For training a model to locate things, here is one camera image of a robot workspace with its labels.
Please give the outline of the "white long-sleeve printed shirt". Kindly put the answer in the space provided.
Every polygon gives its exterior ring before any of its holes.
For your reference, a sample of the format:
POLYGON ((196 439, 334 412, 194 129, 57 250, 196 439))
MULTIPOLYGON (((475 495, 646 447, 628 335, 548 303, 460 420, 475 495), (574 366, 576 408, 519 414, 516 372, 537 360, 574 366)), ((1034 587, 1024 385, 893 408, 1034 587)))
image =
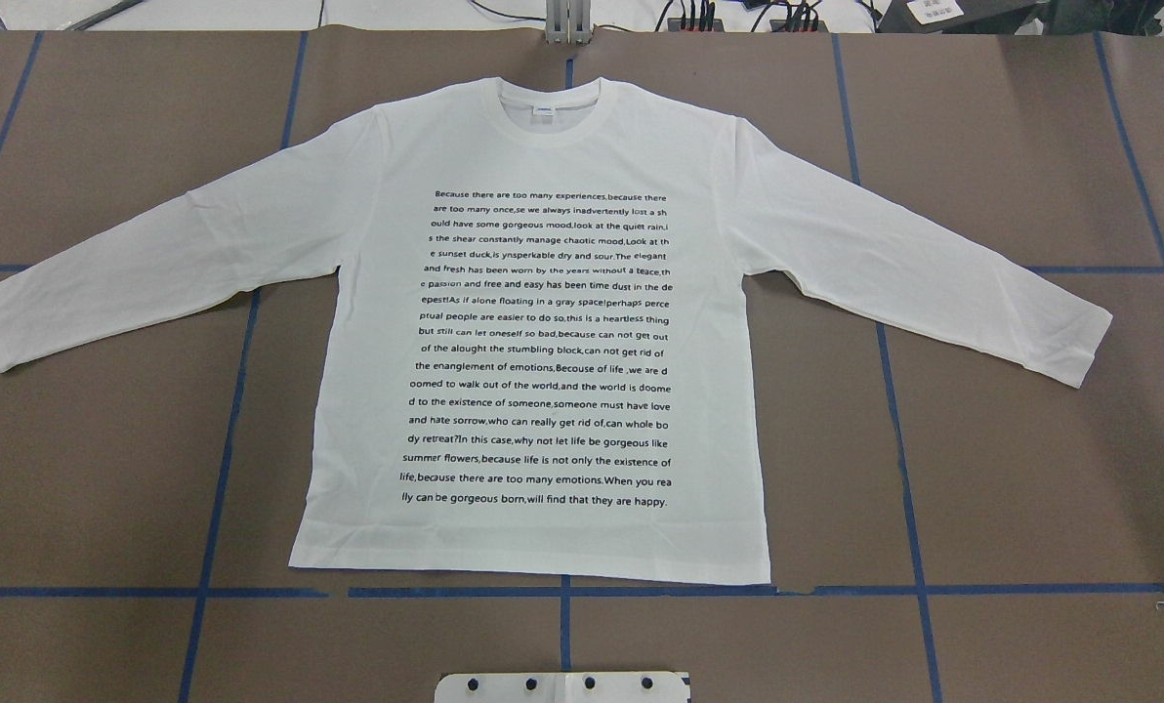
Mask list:
POLYGON ((292 568, 771 580, 744 277, 1079 388, 1112 315, 599 79, 383 102, 0 281, 0 372, 338 275, 292 568))

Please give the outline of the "black power strip left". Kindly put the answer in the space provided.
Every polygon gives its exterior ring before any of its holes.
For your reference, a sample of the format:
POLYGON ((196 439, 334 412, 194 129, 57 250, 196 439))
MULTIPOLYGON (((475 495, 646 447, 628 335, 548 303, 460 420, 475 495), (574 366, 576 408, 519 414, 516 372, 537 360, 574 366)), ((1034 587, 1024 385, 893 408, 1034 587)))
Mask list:
POLYGON ((724 31, 724 22, 717 17, 716 1, 670 1, 663 5, 656 31, 662 27, 667 31, 724 31), (670 9, 675 3, 679 14, 670 17, 670 9))

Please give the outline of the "black power strip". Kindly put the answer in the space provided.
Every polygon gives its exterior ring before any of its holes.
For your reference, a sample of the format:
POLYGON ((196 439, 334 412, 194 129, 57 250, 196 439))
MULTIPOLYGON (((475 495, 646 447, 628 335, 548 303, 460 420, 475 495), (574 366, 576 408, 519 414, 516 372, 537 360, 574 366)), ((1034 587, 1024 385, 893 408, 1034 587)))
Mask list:
POLYGON ((724 31, 724 22, 717 17, 716 1, 670 1, 663 5, 656 31, 662 27, 667 31, 724 31), (670 9, 675 3, 679 14, 670 17, 670 9))
POLYGON ((818 34, 828 31, 826 22, 819 17, 819 1, 769 1, 757 21, 761 21, 774 8, 783 8, 783 17, 769 19, 773 34, 818 34))

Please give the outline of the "black power strip right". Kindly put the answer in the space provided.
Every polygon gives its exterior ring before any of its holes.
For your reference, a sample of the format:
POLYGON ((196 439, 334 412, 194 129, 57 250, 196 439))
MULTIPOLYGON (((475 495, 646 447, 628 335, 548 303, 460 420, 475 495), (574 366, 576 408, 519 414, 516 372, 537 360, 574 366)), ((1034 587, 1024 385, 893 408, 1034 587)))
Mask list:
POLYGON ((818 34, 828 31, 826 22, 819 17, 819 1, 769 1, 757 21, 761 21, 774 8, 783 8, 783 17, 769 19, 773 34, 818 34))

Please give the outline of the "dark box with label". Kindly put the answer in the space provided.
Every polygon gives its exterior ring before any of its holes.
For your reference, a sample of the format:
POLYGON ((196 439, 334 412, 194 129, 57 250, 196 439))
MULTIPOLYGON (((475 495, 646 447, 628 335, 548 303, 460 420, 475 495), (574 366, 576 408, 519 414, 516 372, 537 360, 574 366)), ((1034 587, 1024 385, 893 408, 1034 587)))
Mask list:
POLYGON ((1046 1, 890 1, 880 34, 1016 34, 1046 1))

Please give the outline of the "grey aluminium frame post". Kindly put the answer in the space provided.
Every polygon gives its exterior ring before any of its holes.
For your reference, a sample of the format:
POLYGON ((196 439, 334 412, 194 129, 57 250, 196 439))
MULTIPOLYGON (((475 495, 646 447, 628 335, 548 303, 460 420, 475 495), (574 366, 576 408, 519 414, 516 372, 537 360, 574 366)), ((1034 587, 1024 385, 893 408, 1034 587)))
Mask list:
POLYGON ((548 44, 585 45, 594 35, 591 0, 547 0, 545 37, 548 44))

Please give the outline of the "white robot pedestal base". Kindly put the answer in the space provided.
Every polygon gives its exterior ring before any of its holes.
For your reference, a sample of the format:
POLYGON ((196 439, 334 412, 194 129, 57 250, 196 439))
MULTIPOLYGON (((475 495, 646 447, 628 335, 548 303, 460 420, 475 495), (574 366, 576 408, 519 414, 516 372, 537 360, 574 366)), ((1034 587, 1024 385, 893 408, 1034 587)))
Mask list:
POLYGON ((679 672, 521 672, 447 675, 435 702, 689 702, 679 672))

